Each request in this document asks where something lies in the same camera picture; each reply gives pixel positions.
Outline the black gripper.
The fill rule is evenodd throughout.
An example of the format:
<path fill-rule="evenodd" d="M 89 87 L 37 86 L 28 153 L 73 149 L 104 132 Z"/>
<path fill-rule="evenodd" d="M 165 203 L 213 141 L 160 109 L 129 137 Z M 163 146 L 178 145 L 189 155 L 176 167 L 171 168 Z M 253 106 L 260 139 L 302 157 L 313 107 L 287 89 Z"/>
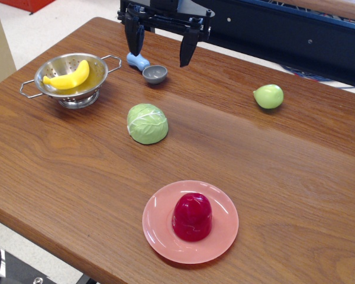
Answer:
<path fill-rule="evenodd" d="M 118 19 L 125 26 L 130 53 L 138 56 L 152 29 L 183 36 L 180 67 L 188 66 L 199 41 L 207 41 L 215 12 L 195 1 L 121 1 Z"/>

